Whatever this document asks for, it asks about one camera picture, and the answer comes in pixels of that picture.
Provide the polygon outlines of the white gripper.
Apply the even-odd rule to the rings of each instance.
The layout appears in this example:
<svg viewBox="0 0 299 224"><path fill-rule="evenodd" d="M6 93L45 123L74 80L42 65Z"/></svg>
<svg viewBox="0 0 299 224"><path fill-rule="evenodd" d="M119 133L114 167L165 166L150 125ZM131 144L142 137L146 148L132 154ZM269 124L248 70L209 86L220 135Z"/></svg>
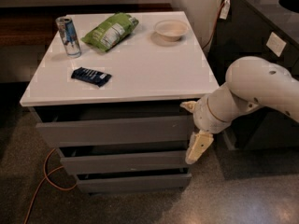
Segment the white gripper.
<svg viewBox="0 0 299 224"><path fill-rule="evenodd" d="M208 97L203 96L197 102L188 101L180 104L188 112L193 112L195 126L202 131L192 133L189 147L186 151L185 161L193 164L203 155L214 141L213 134L220 133L228 128L231 123L217 119L209 109Z"/></svg>

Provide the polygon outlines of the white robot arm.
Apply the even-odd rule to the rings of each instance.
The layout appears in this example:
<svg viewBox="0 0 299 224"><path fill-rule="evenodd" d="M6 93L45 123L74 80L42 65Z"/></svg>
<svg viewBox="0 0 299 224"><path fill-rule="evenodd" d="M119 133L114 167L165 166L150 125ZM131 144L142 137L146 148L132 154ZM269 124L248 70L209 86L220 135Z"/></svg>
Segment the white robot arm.
<svg viewBox="0 0 299 224"><path fill-rule="evenodd" d="M265 59L242 57L228 67L225 82L198 101L180 106L193 116L197 130L192 133L185 161L193 164L232 121L270 107L299 121L299 81L284 67Z"/></svg>

